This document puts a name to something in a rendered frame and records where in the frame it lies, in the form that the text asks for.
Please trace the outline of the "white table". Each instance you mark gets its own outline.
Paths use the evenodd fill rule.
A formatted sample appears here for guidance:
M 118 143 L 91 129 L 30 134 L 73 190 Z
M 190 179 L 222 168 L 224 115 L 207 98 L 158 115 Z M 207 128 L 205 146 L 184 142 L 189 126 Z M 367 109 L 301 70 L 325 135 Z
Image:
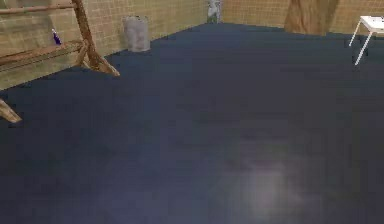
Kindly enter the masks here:
M 371 37 L 374 34 L 384 34 L 384 17 L 383 16 L 361 16 L 356 25 L 354 33 L 349 41 L 349 44 L 348 44 L 349 47 L 352 46 L 353 41 L 355 40 L 355 37 L 361 25 L 363 25 L 368 30 L 368 36 L 359 52 L 357 59 L 355 60 L 355 63 L 354 63 L 355 66 L 359 64 L 363 54 L 367 50 Z

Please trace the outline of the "grey bin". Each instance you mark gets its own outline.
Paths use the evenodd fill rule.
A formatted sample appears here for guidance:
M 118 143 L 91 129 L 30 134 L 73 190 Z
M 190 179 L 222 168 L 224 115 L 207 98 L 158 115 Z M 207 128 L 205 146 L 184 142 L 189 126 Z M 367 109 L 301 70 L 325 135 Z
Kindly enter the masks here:
M 146 52 L 150 49 L 148 18 L 127 16 L 123 18 L 127 49 L 132 52 Z

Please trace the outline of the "brown wooden door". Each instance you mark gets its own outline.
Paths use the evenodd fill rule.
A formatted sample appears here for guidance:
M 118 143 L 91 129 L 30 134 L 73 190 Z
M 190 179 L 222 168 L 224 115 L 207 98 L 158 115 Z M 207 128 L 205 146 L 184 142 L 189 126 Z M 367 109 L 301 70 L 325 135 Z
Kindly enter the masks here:
M 290 33 L 325 36 L 340 0 L 290 0 L 284 30 Z

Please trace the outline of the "grey house plant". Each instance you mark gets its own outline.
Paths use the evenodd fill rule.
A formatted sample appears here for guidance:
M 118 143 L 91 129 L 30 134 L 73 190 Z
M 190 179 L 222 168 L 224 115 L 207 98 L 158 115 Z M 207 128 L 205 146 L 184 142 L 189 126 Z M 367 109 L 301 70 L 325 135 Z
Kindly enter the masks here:
M 208 1 L 208 12 L 207 22 L 208 23 L 219 23 L 221 17 L 221 0 L 207 0 Z

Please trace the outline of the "brown wooden shelf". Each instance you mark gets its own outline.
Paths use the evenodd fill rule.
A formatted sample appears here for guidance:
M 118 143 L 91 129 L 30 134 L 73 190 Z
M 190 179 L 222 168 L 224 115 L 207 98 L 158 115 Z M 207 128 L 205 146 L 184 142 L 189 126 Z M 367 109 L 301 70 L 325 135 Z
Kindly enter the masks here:
M 72 66 L 119 74 L 97 52 L 82 0 L 0 0 L 0 91 Z

